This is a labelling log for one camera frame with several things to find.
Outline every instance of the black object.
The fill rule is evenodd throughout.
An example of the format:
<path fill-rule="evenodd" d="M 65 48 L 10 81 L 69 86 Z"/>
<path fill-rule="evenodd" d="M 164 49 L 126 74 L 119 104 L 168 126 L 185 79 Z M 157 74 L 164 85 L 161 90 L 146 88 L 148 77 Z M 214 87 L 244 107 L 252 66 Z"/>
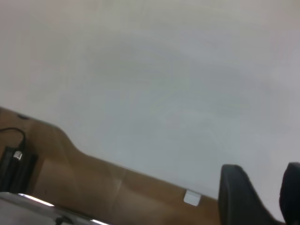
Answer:
<path fill-rule="evenodd" d="M 300 163 L 289 163 L 282 180 L 280 209 L 287 225 L 300 225 Z"/>
<path fill-rule="evenodd" d="M 56 218 L 55 225 L 61 225 L 62 223 L 74 224 L 72 222 L 72 220 L 70 218 L 66 217 L 66 216 L 62 216 L 62 217 Z"/>
<path fill-rule="evenodd" d="M 247 174 L 238 165 L 221 170 L 218 207 L 222 225 L 280 225 L 263 206 Z"/>
<path fill-rule="evenodd" d="M 14 157 L 17 148 L 6 147 L 0 161 L 0 192 L 9 192 L 15 173 L 19 168 L 19 159 Z"/>
<path fill-rule="evenodd" d="M 6 147 L 0 160 L 0 192 L 26 193 L 38 157 Z"/>
<path fill-rule="evenodd" d="M 31 152 L 24 152 L 20 160 L 18 170 L 15 173 L 14 179 L 11 183 L 10 193 L 26 193 L 27 187 L 37 163 L 37 155 Z"/>

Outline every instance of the white wall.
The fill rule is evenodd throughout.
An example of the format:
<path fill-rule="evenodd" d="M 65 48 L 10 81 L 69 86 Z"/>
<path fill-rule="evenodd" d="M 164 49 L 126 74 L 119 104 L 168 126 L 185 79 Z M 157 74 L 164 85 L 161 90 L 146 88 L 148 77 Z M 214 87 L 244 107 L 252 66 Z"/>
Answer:
<path fill-rule="evenodd" d="M 1 0 L 0 105 L 86 154 L 217 197 L 237 163 L 279 219 L 300 161 L 297 0 Z"/>

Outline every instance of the black device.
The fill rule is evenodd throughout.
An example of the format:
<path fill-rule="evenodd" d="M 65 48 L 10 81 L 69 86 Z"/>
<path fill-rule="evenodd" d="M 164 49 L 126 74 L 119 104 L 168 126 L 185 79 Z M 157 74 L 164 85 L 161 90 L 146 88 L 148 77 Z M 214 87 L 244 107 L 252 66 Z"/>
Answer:
<path fill-rule="evenodd" d="M 25 150 L 26 135 L 15 127 L 0 129 L 15 130 L 23 135 L 17 148 L 6 147 L 0 160 L 0 192 L 26 193 L 38 156 Z"/>

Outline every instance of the black cable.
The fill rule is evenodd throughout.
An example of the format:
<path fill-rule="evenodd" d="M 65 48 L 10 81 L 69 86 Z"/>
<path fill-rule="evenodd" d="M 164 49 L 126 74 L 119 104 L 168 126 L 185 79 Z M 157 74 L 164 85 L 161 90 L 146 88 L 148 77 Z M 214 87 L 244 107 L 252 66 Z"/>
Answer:
<path fill-rule="evenodd" d="M 19 148 L 20 148 L 21 151 L 24 151 L 25 150 L 25 144 L 26 144 L 26 134 L 25 134 L 25 132 L 22 131 L 19 128 L 16 128 L 16 127 L 3 128 L 3 129 L 0 129 L 0 132 L 4 132 L 4 131 L 8 131 L 8 130 L 15 130 L 15 131 L 18 131 L 19 133 L 22 134 L 23 139 L 22 139 L 21 143 L 19 144 Z"/>

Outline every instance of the wooden panel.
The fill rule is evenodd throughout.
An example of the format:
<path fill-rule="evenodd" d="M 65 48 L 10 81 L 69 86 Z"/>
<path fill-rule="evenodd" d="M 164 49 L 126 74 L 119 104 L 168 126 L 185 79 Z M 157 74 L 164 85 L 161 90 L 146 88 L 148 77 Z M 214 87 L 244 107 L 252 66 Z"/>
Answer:
<path fill-rule="evenodd" d="M 217 201 L 183 202 L 185 190 L 80 152 L 59 128 L 0 111 L 0 128 L 26 131 L 39 155 L 30 194 L 114 225 L 218 225 Z M 14 132 L 0 134 L 0 151 L 17 146 Z"/>

